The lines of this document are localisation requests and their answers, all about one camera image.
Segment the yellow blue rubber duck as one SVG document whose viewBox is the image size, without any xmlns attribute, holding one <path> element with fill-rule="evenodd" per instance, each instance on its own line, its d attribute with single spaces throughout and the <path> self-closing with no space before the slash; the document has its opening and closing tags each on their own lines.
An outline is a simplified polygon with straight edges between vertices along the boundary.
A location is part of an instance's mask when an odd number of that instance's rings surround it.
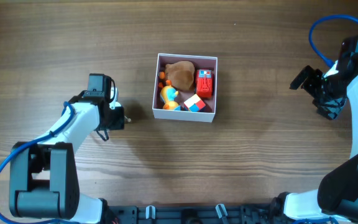
<svg viewBox="0 0 358 224">
<path fill-rule="evenodd" d="M 163 101 L 163 110 L 177 110 L 180 111 L 180 105 L 175 101 L 175 98 L 178 96 L 179 92 L 172 86 L 170 80 L 166 81 L 166 85 L 162 82 L 158 84 L 160 91 L 160 99 Z"/>
</svg>

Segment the brown plush toy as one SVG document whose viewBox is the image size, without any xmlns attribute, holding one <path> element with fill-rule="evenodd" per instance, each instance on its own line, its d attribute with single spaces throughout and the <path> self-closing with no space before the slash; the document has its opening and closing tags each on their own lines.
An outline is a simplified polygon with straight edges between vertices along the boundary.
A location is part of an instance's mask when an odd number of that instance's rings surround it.
<svg viewBox="0 0 358 224">
<path fill-rule="evenodd" d="M 169 80 L 171 86 L 181 91 L 194 90 L 195 66 L 190 61 L 166 64 L 165 71 L 158 74 L 163 84 Z"/>
</svg>

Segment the colourful puzzle cube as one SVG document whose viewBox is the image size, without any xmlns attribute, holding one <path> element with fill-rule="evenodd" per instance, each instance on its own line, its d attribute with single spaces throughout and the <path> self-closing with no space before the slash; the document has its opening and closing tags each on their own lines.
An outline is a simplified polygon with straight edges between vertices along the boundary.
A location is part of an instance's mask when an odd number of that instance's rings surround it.
<svg viewBox="0 0 358 224">
<path fill-rule="evenodd" d="M 197 94 L 194 94 L 184 102 L 184 107 L 187 111 L 200 112 L 204 110 L 206 104 Z"/>
</svg>

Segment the red toy car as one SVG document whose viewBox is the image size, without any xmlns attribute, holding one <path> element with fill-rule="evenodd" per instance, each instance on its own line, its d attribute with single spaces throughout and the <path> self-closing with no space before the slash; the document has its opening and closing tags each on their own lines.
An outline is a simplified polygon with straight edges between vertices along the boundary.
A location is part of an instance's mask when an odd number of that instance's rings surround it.
<svg viewBox="0 0 358 224">
<path fill-rule="evenodd" d="M 213 95 L 213 72 L 200 69 L 196 71 L 196 91 L 200 98 L 211 98 Z"/>
</svg>

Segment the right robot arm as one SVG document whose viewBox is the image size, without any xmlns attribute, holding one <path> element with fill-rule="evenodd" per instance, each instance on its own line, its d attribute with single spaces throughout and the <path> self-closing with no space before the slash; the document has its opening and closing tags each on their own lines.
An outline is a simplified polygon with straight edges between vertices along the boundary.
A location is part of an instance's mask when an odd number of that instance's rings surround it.
<svg viewBox="0 0 358 224">
<path fill-rule="evenodd" d="M 339 58 L 330 69 L 306 66 L 290 83 L 313 97 L 320 115 L 335 119 L 346 102 L 352 116 L 349 159 L 324 176 L 318 189 L 282 193 L 272 200 L 269 220 L 280 223 L 358 223 L 358 35 L 342 41 Z"/>
</svg>

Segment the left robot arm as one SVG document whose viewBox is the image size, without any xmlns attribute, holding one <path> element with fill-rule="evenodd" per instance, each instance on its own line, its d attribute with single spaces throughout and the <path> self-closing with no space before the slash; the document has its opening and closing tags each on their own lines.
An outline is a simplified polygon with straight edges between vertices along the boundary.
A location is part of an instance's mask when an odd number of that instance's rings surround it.
<svg viewBox="0 0 358 224">
<path fill-rule="evenodd" d="M 91 132 L 107 141 L 109 130 L 124 127 L 124 108 L 116 98 L 114 80 L 92 73 L 87 89 L 64 104 L 60 119 L 39 142 L 14 145 L 9 186 L 14 217 L 119 223 L 107 201 L 81 194 L 75 163 L 75 152 Z"/>
</svg>

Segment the pink white open box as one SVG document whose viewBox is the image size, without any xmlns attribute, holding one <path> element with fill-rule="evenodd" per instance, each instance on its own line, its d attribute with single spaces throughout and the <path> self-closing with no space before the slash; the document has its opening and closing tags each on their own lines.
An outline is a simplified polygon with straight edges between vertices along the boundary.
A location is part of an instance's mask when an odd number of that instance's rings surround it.
<svg viewBox="0 0 358 224">
<path fill-rule="evenodd" d="M 184 107 L 184 101 L 193 95 L 192 92 L 179 91 L 175 100 L 181 105 L 180 111 L 163 110 L 163 103 L 160 99 L 160 88 L 158 87 L 158 73 L 162 72 L 166 64 L 176 63 L 182 60 L 190 61 L 196 69 L 207 68 L 213 72 L 213 95 L 210 99 L 203 100 L 206 108 L 201 112 L 187 111 Z M 179 55 L 179 54 L 163 54 L 157 56 L 157 65 L 155 72 L 155 83 L 153 92 L 152 111 L 156 119 L 174 119 L 182 121 L 199 121 L 211 123 L 216 114 L 217 85 L 218 85 L 218 58 L 199 55 Z"/>
</svg>

